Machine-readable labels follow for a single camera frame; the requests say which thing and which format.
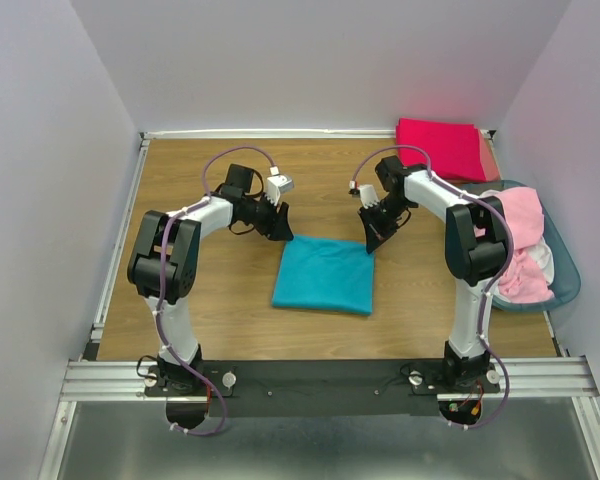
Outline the teal t shirt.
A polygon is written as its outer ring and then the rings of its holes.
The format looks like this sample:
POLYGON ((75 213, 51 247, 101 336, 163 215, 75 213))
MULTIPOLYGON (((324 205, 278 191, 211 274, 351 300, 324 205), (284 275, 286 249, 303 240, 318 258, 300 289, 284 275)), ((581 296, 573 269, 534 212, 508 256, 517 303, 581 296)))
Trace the teal t shirt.
POLYGON ((297 235, 283 249, 272 305, 369 316, 374 270, 361 243, 297 235))

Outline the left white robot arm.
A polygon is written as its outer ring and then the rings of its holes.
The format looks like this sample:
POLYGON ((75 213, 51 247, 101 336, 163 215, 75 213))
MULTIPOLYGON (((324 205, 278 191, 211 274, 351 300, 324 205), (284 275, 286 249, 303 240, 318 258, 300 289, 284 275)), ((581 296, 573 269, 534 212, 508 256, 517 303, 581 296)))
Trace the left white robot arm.
POLYGON ((292 240, 289 205, 281 197, 293 187, 291 177, 275 166, 264 178, 252 168, 232 164, 224 182, 199 202, 144 214, 127 278, 150 308, 161 343, 156 365, 141 376, 149 390, 189 395, 206 387, 188 301, 201 242, 238 222, 270 241, 292 240))

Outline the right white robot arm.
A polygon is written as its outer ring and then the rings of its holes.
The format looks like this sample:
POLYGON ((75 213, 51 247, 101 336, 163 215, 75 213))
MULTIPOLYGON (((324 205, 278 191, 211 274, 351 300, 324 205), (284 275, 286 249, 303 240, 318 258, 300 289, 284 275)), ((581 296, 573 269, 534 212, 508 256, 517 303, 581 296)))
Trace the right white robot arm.
POLYGON ((379 198, 369 184, 349 181, 359 198, 366 251, 372 253, 402 227, 401 218, 423 207, 444 222, 446 266, 456 281, 454 322, 445 342, 437 378, 460 392, 487 375, 495 355, 490 351, 489 323, 493 292, 513 254, 513 239, 501 201, 479 198, 439 177, 429 162, 405 166, 396 156, 375 167, 386 192, 379 198))

